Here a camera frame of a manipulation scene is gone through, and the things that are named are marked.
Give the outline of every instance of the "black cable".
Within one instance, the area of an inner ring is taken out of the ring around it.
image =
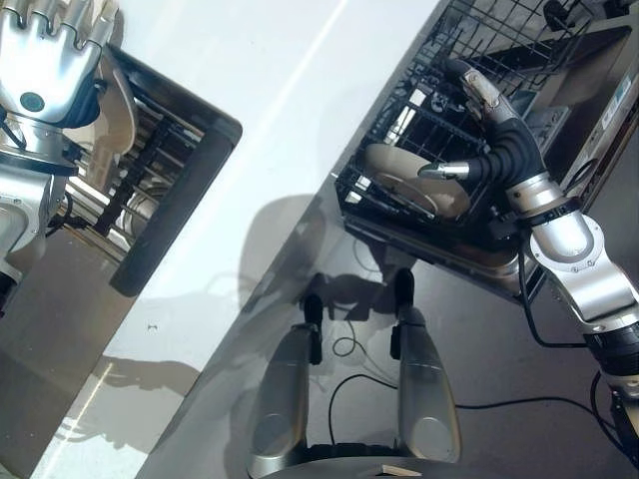
[[[361,352],[363,353],[363,355],[365,356],[366,359],[368,359],[368,361],[375,367],[375,369],[377,370],[377,373],[375,375],[378,375],[381,379],[388,379],[390,377],[390,375],[384,371],[381,366],[379,366],[379,364],[377,364],[375,361],[372,360],[372,358],[370,357],[370,355],[368,355],[368,351],[366,351],[366,348],[363,347],[363,344],[361,344],[358,340],[357,340],[357,335],[355,334],[355,328],[352,325],[352,322],[349,320],[346,320],[346,323],[348,324],[348,327],[350,328],[350,336],[341,336],[338,337],[333,343],[332,343],[332,353],[337,356],[337,357],[348,357],[351,354],[353,354],[355,352],[355,349],[359,347],[359,349],[361,349]],[[337,345],[340,344],[342,341],[350,341],[350,349],[346,352],[338,352],[337,351]],[[371,371],[370,369],[368,369],[366,366],[364,366],[364,369],[366,369],[368,372],[370,372],[371,374],[373,374],[373,371]]]
[[[364,347],[361,345],[361,343],[359,343],[359,341],[357,341],[357,337],[355,335],[355,328],[352,327],[352,323],[350,321],[347,321],[346,323],[348,324],[348,327],[350,328],[352,337],[342,336],[337,338],[332,343],[332,353],[337,357],[347,357],[353,354],[357,346],[359,346],[364,351],[364,354],[366,354],[366,350],[364,349]],[[350,341],[350,349],[347,352],[337,352],[337,345],[341,343],[342,341]]]
[[[328,402],[328,434],[330,435],[330,444],[332,445],[335,445],[335,437],[332,433],[332,404],[334,403],[335,397],[337,396],[337,392],[341,389],[341,387],[344,386],[347,382],[352,381],[354,379],[358,379],[359,377],[365,377],[366,379],[370,379],[371,381],[376,382],[377,384],[381,384],[382,386],[389,387],[390,389],[397,389],[397,386],[393,386],[392,384],[384,382],[375,377],[369,376],[368,374],[354,374],[353,376],[349,376],[346,379],[343,379],[342,382],[338,384],[337,387],[332,392],[332,395],[330,396],[330,401]]]
[[[64,192],[64,197],[67,199],[67,210],[64,212],[62,219],[47,231],[45,238],[48,238],[55,232],[58,232],[71,218],[71,213],[73,212],[73,197],[69,192]]]
[[[364,271],[368,271],[368,272],[379,272],[379,269],[373,269],[372,267],[367,267],[363,261],[361,260],[361,258],[359,257],[359,253],[357,252],[357,243],[359,242],[358,239],[355,239],[352,242],[352,255],[355,257],[355,261],[357,261],[357,264],[359,264],[359,267],[361,267]]]
[[[592,382],[590,383],[590,407],[592,408],[593,415],[597,420],[597,424],[599,424],[599,428],[601,432],[604,433],[606,438],[610,441],[610,443],[617,448],[619,452],[621,452],[628,460],[631,462],[633,466],[639,469],[639,464],[624,450],[621,443],[615,439],[612,433],[606,428],[606,421],[599,414],[599,407],[597,406],[597,385],[599,384],[599,380],[601,379],[601,372],[597,371],[595,376],[592,378]]]
[[[568,185],[566,185],[564,195],[568,195],[571,191],[581,185],[586,180],[586,178],[588,178],[588,174],[593,170],[595,164],[596,160],[594,158],[584,163],[581,168],[577,170],[577,173],[572,176],[570,182],[568,182]]]
[[[15,143],[16,147],[18,147],[20,150],[24,150],[25,148],[27,148],[27,142],[25,142],[24,140],[20,140],[18,137],[16,137],[15,133],[13,133],[11,129],[9,128],[9,125],[5,123],[6,120],[7,120],[7,111],[4,109],[4,107],[0,105],[0,129],[2,129],[2,131],[7,135],[7,137],[9,137],[9,139],[13,143]]]
[[[493,408],[497,408],[497,407],[504,407],[504,406],[514,406],[517,404],[528,404],[531,402],[563,402],[566,404],[570,404],[572,406],[578,407],[579,409],[581,409],[584,412],[587,412],[588,414],[590,414],[591,416],[593,416],[595,419],[597,419],[597,415],[595,414],[594,411],[588,409],[586,406],[584,406],[583,404],[581,404],[580,402],[577,401],[573,401],[572,399],[568,399],[567,397],[561,397],[561,396],[537,396],[537,397],[526,397],[524,399],[513,399],[511,401],[500,401],[500,402],[493,402],[493,403],[488,403],[488,404],[476,404],[476,405],[467,405],[467,404],[455,404],[455,407],[457,409],[467,409],[470,411],[481,411],[484,409],[493,409]],[[605,419],[602,419],[603,423],[614,429],[615,426],[614,424],[612,424],[609,421],[606,421]]]
[[[332,406],[334,404],[335,398],[337,396],[337,393],[339,392],[339,390],[341,389],[342,386],[344,386],[347,382],[352,381],[353,379],[357,379],[363,377],[365,379],[370,379],[373,382],[376,382],[377,384],[381,384],[382,386],[388,387],[390,389],[396,390],[397,386],[390,384],[388,382],[382,381],[380,379],[377,379],[375,377],[369,376],[368,374],[354,374],[352,376],[347,377],[346,379],[344,379],[342,382],[340,382],[337,387],[334,389],[334,391],[332,392],[332,395],[330,396],[330,401],[328,402],[328,434],[330,435],[330,443],[331,444],[335,444],[335,439],[334,439],[334,434],[332,431]],[[505,407],[505,406],[513,406],[513,405],[517,405],[517,404],[527,404],[527,403],[532,403],[532,402],[548,402],[548,401],[554,401],[554,402],[563,402],[565,404],[570,404],[572,406],[578,407],[579,409],[581,409],[584,412],[587,412],[588,414],[594,416],[594,418],[597,420],[597,423],[600,425],[600,427],[602,427],[602,429],[605,431],[606,436],[611,439],[612,441],[614,441],[615,444],[618,444],[617,441],[614,439],[614,437],[612,437],[612,434],[610,433],[610,431],[608,431],[608,429],[606,429],[606,426],[614,429],[614,425],[611,424],[610,422],[606,421],[605,419],[603,419],[600,415],[598,410],[596,409],[596,404],[593,405],[593,409],[588,409],[586,406],[584,406],[583,404],[581,404],[580,402],[574,401],[572,399],[568,399],[567,397],[561,397],[561,396],[538,396],[538,397],[527,397],[527,398],[523,398],[523,399],[513,399],[510,401],[500,401],[500,402],[493,402],[493,403],[488,403],[488,404],[455,404],[455,407],[457,409],[467,409],[467,410],[474,410],[474,411],[479,411],[479,410],[485,410],[485,409],[494,409],[494,408],[498,408],[498,407]]]
[[[525,269],[525,248],[524,242],[521,243],[519,248],[519,255],[517,262],[519,265],[519,288],[521,289],[521,305],[526,315],[526,321],[528,322],[528,328],[534,338],[535,342],[542,347],[548,347],[552,349],[576,349],[587,347],[585,342],[546,342],[537,332],[537,326],[535,326],[534,316],[532,315],[532,308],[530,307],[530,296],[528,295],[528,285],[526,284],[526,269]]]

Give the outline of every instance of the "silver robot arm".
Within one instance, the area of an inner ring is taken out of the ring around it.
[[[76,167],[63,128],[93,123],[94,73],[114,28],[108,0],[5,0],[0,9],[0,309],[44,254],[44,233]]]
[[[572,306],[585,342],[600,364],[613,401],[639,433],[639,294],[604,248],[604,234],[553,182],[523,121],[481,73],[459,60],[447,70],[468,95],[491,150],[468,162],[430,165],[426,178],[489,181],[503,186],[528,232],[530,257]]]

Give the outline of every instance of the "dish rack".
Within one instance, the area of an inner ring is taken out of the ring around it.
[[[490,185],[461,182],[470,208],[443,219],[364,171],[370,144],[408,150],[430,162],[472,158],[486,149],[480,127],[465,107],[466,98],[447,82],[442,61],[463,59],[481,71],[511,99],[522,117],[547,80],[562,71],[592,21],[579,0],[452,0],[401,76],[358,148],[337,176],[335,187],[342,212],[372,224],[431,234],[446,243],[450,237],[496,249],[509,238],[496,238],[483,228],[507,215],[503,194]]]

